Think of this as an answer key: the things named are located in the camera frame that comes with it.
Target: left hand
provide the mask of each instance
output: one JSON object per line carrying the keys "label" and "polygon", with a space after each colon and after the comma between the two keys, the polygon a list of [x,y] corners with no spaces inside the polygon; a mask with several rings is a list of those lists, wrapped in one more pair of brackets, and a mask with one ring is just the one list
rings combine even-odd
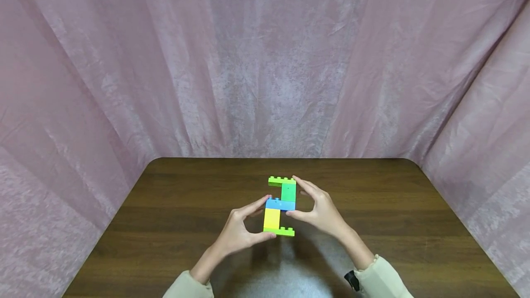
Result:
{"label": "left hand", "polygon": [[276,238],[276,234],[272,232],[248,232],[243,222],[247,217],[261,213],[263,211],[261,207],[269,197],[270,195],[266,195],[252,204],[232,210],[223,231],[219,234],[219,238],[212,245],[212,248],[223,256],[227,256],[257,243]]}

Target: yellow lego brick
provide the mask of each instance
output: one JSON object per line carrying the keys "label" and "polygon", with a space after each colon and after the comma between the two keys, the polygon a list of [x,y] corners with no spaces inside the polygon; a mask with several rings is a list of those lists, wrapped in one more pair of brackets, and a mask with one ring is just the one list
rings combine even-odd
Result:
{"label": "yellow lego brick", "polygon": [[280,228],[280,210],[265,208],[264,228]]}

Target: right hand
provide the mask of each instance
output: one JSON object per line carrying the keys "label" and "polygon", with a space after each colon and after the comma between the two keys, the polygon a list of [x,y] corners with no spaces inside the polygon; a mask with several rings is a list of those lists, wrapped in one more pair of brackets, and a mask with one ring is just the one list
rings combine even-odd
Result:
{"label": "right hand", "polygon": [[293,175],[296,183],[315,201],[313,211],[288,211],[286,214],[296,220],[314,225],[317,229],[337,238],[349,226],[333,204],[329,193],[313,183]]}

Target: forearm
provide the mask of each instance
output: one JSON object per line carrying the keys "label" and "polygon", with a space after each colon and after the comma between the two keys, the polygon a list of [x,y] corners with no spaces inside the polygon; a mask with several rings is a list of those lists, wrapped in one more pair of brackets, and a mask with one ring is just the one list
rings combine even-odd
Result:
{"label": "forearm", "polygon": [[355,268],[358,270],[364,270],[374,262],[374,254],[368,249],[360,236],[357,235],[357,232],[346,223],[342,225],[335,237],[344,246]]}
{"label": "forearm", "polygon": [[223,261],[224,257],[224,254],[215,244],[210,246],[190,270],[191,277],[201,284],[208,283],[213,270]]}

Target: pink curtain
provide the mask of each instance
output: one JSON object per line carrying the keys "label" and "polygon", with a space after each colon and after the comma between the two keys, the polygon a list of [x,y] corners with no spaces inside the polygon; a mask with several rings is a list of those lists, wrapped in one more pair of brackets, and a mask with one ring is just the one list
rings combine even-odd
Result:
{"label": "pink curtain", "polygon": [[0,296],[160,156],[414,160],[530,297],[527,0],[0,0]]}

